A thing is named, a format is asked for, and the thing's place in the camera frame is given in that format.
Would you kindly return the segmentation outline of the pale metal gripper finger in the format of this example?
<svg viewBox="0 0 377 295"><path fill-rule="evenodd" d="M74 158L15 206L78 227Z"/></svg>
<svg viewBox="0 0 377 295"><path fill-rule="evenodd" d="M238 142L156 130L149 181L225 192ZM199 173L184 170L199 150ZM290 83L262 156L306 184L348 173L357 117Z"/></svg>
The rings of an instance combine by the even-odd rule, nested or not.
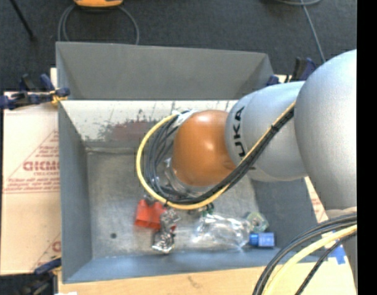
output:
<svg viewBox="0 0 377 295"><path fill-rule="evenodd" d="M153 235L151 248L163 254L169 254L175 247L175 234L158 231Z"/></svg>
<svg viewBox="0 0 377 295"><path fill-rule="evenodd" d="M180 216L174 209L166 209L160 215L159 220L162 231L174 231L177 226L177 222L180 220Z"/></svg>

